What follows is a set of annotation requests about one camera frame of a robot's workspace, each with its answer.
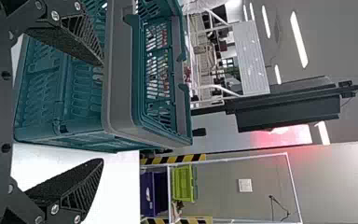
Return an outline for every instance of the yellow and black warning stripe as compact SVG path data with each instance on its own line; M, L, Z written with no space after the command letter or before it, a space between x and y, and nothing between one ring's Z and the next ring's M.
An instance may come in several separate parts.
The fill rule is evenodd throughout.
M170 221L167 218L148 218L145 224L169 224ZM181 218L177 224L212 224L211 218Z
M189 161L206 161L206 154L141 159L141 165L156 165L156 164L178 163L178 162L189 162Z

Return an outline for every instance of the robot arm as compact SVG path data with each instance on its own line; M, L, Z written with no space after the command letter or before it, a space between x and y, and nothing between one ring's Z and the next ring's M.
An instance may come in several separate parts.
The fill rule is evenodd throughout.
M103 64L98 39L77 1L0 1L0 223L80 223L98 188L103 160L88 161L26 192L10 177L14 117L10 49L22 33L88 63Z

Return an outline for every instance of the ceiling light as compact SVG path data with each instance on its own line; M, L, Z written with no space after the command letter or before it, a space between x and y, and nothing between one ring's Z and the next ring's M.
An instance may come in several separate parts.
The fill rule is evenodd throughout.
M281 85L282 84L281 72L280 72L279 66L277 64L275 64L274 70L275 70L275 76L277 77L277 83L279 85Z
M267 11L265 6L261 7L261 12L263 13L264 24L266 25L266 33L269 39L271 37L271 30L269 29L269 17L267 16Z
M307 67L308 65L308 56L307 52L305 51L304 40L301 35L300 27L298 25L297 15L295 12L292 13L290 17L290 22L292 23L293 33L295 34L298 54L300 55L300 60L303 68Z
M321 121L317 124L315 124L315 127L318 127L319 129L319 133L321 134L321 138L322 138L322 144L324 146L328 146L330 145L330 138L328 136L328 132L327 132L327 128L326 128L326 124L324 121Z
M248 11L246 5L243 5L243 15L245 16L245 21L248 21L249 18L248 18Z
M255 21L255 12L253 10L253 4L252 3L249 4L249 8L251 9L252 21Z

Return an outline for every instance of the crate handle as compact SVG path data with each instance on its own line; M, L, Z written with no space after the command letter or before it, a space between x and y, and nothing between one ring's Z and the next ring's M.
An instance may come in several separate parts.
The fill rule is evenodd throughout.
M183 83L179 84L178 87L181 91L184 92L185 95L187 136L191 139L191 144L193 144L193 129L191 125L191 109L190 109L190 88Z

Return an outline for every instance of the screw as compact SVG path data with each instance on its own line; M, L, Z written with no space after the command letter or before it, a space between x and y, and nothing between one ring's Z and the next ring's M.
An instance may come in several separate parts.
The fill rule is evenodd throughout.
M75 224L79 224L80 221L81 221L81 217L80 217L80 215L77 215L77 216L75 217Z
M58 211L60 211L60 207L57 204L54 204L51 208L51 214L54 216L58 213Z
M75 8L76 8L77 11L80 11L80 9L81 9L80 3L75 2Z
M37 217L35 220L34 220L34 224L40 224L43 222L43 218L42 217Z
M39 1L34 2L34 5L36 6L37 9L42 9L42 4Z
M60 20L60 15L58 14L58 12L52 11L51 12L51 18L53 18L54 21L59 21Z

